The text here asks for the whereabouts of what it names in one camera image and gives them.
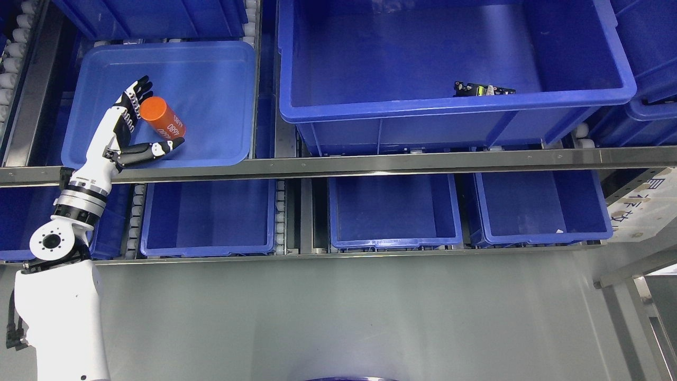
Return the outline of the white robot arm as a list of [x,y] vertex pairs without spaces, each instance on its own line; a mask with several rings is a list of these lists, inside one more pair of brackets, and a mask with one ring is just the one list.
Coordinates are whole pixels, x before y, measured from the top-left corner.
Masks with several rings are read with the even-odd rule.
[[101,318],[102,281],[87,233],[109,187],[69,184],[49,221],[33,232],[32,262],[15,274],[5,345],[36,350],[38,380],[109,380]]

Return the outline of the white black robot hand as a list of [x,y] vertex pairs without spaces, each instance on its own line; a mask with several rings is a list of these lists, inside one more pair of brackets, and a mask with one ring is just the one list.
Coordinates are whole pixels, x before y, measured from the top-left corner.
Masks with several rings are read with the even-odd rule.
[[141,77],[106,110],[88,146],[84,165],[73,171],[61,189],[107,196],[112,179],[123,169],[159,161],[185,142],[182,137],[173,137],[131,144],[132,134],[142,118],[141,106],[153,95],[152,85],[148,76]]

